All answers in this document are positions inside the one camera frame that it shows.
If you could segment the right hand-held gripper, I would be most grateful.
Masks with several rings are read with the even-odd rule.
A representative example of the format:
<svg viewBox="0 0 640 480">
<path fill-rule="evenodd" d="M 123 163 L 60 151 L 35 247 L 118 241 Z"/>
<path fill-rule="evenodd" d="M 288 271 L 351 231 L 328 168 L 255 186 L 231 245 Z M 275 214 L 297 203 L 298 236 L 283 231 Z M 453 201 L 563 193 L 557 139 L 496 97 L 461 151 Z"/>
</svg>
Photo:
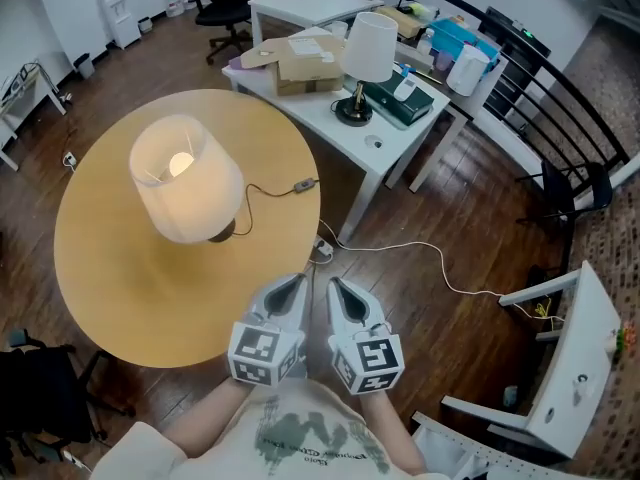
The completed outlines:
<svg viewBox="0 0 640 480">
<path fill-rule="evenodd" d="M 352 395 L 386 391 L 404 372 L 400 337 L 379 300 L 339 277 L 327 285 L 332 367 Z"/>
</svg>

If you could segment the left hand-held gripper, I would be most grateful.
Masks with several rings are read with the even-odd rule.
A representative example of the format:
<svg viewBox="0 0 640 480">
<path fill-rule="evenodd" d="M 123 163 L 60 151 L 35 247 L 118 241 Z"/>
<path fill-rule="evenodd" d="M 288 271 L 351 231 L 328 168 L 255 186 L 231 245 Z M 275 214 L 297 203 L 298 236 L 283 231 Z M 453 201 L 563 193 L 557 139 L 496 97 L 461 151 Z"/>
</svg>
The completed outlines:
<svg viewBox="0 0 640 480">
<path fill-rule="evenodd" d="M 289 274 L 260 289 L 243 319 L 234 323 L 227 351 L 231 376 L 276 386 L 301 361 L 308 278 Z"/>
</svg>

